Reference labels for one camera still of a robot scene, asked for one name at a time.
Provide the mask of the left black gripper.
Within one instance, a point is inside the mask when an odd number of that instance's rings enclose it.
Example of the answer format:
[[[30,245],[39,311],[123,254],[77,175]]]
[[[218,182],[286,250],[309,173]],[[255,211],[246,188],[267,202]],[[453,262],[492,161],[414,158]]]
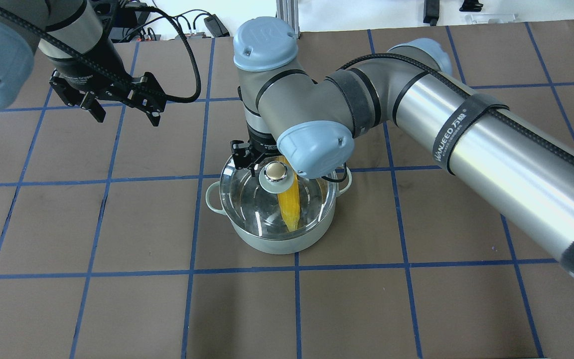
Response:
[[[49,84],[64,105],[89,112],[98,123],[103,123],[106,116],[100,102],[110,101],[141,110],[153,127],[159,127],[161,113],[166,107],[166,94],[155,76],[146,72],[140,77],[127,76],[124,80],[130,85],[100,74],[74,77],[54,70]]]

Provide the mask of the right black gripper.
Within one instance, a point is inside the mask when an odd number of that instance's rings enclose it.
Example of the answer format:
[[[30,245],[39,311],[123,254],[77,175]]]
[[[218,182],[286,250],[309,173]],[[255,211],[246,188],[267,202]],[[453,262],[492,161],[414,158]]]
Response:
[[[271,133],[249,132],[248,141],[232,140],[230,147],[234,168],[249,170],[252,177],[264,159],[282,155]]]

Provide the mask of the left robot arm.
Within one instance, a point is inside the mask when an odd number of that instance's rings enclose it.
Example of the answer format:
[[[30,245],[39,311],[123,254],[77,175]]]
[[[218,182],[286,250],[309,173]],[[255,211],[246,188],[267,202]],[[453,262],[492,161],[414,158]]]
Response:
[[[18,98],[36,51],[54,66],[49,84],[64,105],[102,123],[101,101],[118,102],[159,125],[166,100],[130,84],[155,91],[161,86],[152,73],[129,75],[90,0],[0,0],[0,111]]]

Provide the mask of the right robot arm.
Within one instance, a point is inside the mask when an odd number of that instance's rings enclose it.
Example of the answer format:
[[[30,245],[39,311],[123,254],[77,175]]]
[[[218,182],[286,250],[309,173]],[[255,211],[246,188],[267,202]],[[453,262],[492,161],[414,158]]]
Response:
[[[428,150],[574,277],[574,149],[451,76],[448,54],[421,38],[364,55],[316,83],[282,19],[245,22],[233,38],[241,99],[293,173],[321,178],[354,140],[385,121]]]

